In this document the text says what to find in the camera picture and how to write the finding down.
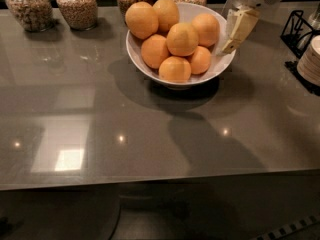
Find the gray countertop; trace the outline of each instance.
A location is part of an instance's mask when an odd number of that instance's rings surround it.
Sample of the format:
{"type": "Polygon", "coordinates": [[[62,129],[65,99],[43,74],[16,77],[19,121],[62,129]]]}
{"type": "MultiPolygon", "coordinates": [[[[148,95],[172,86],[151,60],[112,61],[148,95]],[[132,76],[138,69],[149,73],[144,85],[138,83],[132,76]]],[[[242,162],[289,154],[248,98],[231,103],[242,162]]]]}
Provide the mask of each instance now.
{"type": "Polygon", "coordinates": [[[33,34],[1,10],[0,189],[320,169],[320,98],[280,39],[317,4],[262,9],[229,68],[188,91],[135,68],[116,7],[87,32],[54,9],[60,23],[33,34]]]}

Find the floor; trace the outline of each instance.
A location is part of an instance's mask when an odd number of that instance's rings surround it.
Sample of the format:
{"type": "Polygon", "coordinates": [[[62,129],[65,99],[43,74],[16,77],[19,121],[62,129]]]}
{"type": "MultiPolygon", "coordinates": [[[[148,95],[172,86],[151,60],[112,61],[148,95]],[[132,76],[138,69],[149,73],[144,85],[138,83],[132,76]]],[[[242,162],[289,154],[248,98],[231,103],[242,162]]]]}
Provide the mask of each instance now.
{"type": "MultiPolygon", "coordinates": [[[[111,239],[319,240],[319,183],[317,171],[120,184],[121,212],[111,239]],[[308,225],[302,227],[302,220],[308,225]],[[295,232],[288,230],[292,224],[295,232]]],[[[110,189],[104,185],[87,189],[79,196],[67,188],[58,198],[45,190],[0,192],[0,239],[71,239],[71,228],[82,229],[77,240],[108,239],[112,225],[107,221],[114,210],[105,202],[113,198],[110,189]],[[50,208],[43,201],[50,196],[60,200],[60,212],[52,202],[50,208]],[[69,212],[76,205],[82,213],[76,208],[69,212]],[[56,234],[43,222],[45,217],[60,225],[73,219],[56,234]]]]}

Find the white bowl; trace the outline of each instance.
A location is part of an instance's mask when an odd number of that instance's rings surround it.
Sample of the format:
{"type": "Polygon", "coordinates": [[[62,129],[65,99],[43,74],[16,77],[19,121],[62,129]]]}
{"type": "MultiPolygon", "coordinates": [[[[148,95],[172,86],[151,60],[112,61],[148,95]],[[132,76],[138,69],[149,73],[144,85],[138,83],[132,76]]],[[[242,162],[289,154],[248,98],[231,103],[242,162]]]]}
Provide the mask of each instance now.
{"type": "Polygon", "coordinates": [[[216,47],[223,39],[225,39],[226,20],[217,12],[196,4],[190,3],[177,3],[180,12],[180,22],[191,22],[191,20],[200,13],[210,13],[217,18],[220,24],[220,36],[218,42],[210,49],[212,54],[212,63],[210,68],[201,75],[192,75],[186,83],[172,83],[161,80],[158,76],[158,71],[148,67],[141,57],[141,44],[142,41],[133,36],[130,30],[127,33],[126,46],[128,54],[135,64],[135,66],[147,77],[152,80],[169,87],[171,89],[187,89],[194,85],[205,83],[214,77],[220,75],[231,63],[234,58],[235,52],[224,56],[216,56],[216,47]]]}

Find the orange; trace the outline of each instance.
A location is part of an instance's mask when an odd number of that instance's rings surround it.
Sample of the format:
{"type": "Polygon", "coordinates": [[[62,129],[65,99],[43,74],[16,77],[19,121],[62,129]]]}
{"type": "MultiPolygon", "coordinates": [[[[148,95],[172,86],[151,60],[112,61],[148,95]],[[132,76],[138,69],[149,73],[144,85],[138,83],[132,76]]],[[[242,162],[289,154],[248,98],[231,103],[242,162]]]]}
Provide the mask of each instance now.
{"type": "Polygon", "coordinates": [[[141,56],[150,68],[158,69],[161,63],[170,56],[166,40],[164,36],[154,34],[143,41],[141,56]]]}
{"type": "Polygon", "coordinates": [[[172,55],[189,56],[198,43],[198,33],[190,23],[180,22],[173,25],[167,35],[167,46],[172,55]]]}
{"type": "Polygon", "coordinates": [[[158,15],[160,32],[168,32],[174,24],[179,22],[179,9],[172,0],[158,0],[153,5],[153,9],[158,15]]]}
{"type": "Polygon", "coordinates": [[[201,13],[193,18],[191,24],[199,34],[199,45],[209,47],[218,41],[220,24],[214,15],[201,13]]]}
{"type": "Polygon", "coordinates": [[[159,27],[158,16],[147,2],[131,5],[126,12],[125,21],[131,33],[142,40],[156,33],[159,27]]]}
{"type": "Polygon", "coordinates": [[[159,78],[173,83],[185,83],[191,76],[190,63],[177,56],[164,60],[159,68],[159,78]]]}
{"type": "Polygon", "coordinates": [[[187,57],[191,73],[198,75],[206,72],[211,65],[211,53],[206,47],[198,46],[194,53],[187,57]]]}

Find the black wire rack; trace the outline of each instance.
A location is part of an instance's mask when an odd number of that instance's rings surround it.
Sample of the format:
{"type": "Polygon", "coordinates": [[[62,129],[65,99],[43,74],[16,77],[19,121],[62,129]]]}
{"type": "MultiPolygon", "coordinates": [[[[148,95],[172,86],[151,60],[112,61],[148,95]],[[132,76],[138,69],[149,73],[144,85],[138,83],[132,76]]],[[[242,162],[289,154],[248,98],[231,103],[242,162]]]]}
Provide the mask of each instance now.
{"type": "Polygon", "coordinates": [[[307,50],[312,38],[320,35],[320,30],[314,29],[304,18],[302,10],[295,10],[282,31],[281,39],[297,57],[297,61],[285,62],[286,68],[312,94],[320,96],[320,87],[304,79],[297,70],[298,60],[307,50]]]}
{"type": "Polygon", "coordinates": [[[320,30],[314,29],[308,21],[303,18],[302,10],[295,10],[290,14],[282,31],[281,39],[296,57],[300,59],[310,44],[311,39],[316,35],[320,35],[320,30]]]}

